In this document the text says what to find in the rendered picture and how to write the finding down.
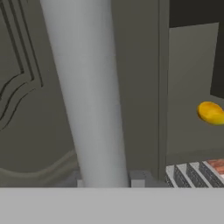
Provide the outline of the grey-green cabinet body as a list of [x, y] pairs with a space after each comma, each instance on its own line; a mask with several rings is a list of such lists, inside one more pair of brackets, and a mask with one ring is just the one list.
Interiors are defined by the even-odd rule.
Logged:
[[170, 0], [167, 164], [224, 158], [224, 125], [199, 118], [202, 102], [224, 109], [224, 0]]

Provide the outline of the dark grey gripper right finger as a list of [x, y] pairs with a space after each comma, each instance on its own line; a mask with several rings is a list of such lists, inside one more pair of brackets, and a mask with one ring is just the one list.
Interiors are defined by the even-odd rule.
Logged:
[[167, 187], [165, 182], [153, 178], [149, 171], [130, 171], [129, 182], [131, 187]]

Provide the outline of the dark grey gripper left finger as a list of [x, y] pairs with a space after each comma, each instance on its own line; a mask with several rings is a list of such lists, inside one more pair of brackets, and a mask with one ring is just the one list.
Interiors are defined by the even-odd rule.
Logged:
[[83, 187], [83, 180], [78, 171], [73, 171], [65, 179], [54, 185], [55, 187]]

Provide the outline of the grey-green panelled cabinet door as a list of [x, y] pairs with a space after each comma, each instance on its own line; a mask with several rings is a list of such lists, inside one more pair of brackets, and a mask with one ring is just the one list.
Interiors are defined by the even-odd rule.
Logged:
[[[165, 178], [167, 0], [111, 0], [130, 171]], [[81, 173], [40, 0], [0, 0], [0, 187]]]

